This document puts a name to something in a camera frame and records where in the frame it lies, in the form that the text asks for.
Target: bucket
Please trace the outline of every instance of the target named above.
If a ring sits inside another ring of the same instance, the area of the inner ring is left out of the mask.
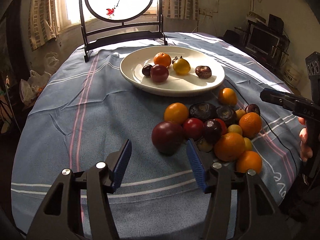
[[[286,68],[283,74],[284,82],[294,88],[297,87],[301,77],[301,73],[297,69],[298,67],[294,63],[289,61],[286,64]]]

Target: human hand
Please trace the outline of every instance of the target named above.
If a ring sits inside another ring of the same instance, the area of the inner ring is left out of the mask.
[[[298,120],[299,120],[299,123],[301,123],[302,125],[306,125],[304,118],[298,117]],[[306,141],[308,139],[307,129],[303,128],[301,130],[299,136],[300,136],[300,140],[301,140],[300,157],[303,162],[306,162],[309,158],[312,157],[312,149],[306,144]]]

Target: white plate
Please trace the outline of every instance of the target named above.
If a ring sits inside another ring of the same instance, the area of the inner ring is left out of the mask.
[[[191,66],[189,74],[179,76],[169,67],[169,77],[165,82],[155,83],[151,78],[142,74],[142,68],[146,64],[154,65],[153,57],[164,52],[170,55],[171,59],[182,56]],[[212,77],[200,79],[196,73],[197,66],[209,66],[212,70]],[[151,94],[167,97],[191,97],[209,91],[224,80],[224,70],[222,66],[213,58],[202,52],[176,46],[153,46],[132,52],[126,56],[120,64],[122,76],[137,88]]]

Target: electrical outlet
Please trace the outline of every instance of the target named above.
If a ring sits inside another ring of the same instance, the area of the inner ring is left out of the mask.
[[[205,15],[206,9],[205,8],[199,8],[199,14]]]

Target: blue tablecloth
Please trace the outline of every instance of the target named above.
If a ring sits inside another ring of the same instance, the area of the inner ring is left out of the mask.
[[[264,103],[260,92],[269,87],[290,91],[276,76],[240,50],[201,33],[166,33],[169,45],[201,51],[221,63],[226,78],[208,93],[192,98],[166,98],[133,87],[120,74],[122,58],[152,40],[130,41],[95,49],[84,62],[83,47],[76,49],[52,76],[30,112],[21,135],[12,173],[12,212],[18,228],[27,232],[44,195],[59,172],[86,170],[132,141],[132,157],[121,187],[109,202],[123,239],[194,240],[201,235],[209,202],[197,187],[185,145],[173,156],[159,154],[150,139],[174,102],[218,105],[223,87],[235,86],[249,102],[260,106],[267,120],[253,147],[263,158],[260,174],[278,204],[300,169],[301,126],[279,106]],[[238,105],[246,105],[238,94]],[[90,235],[86,194],[82,192],[84,230]],[[232,197],[229,236],[235,223],[236,192]]]

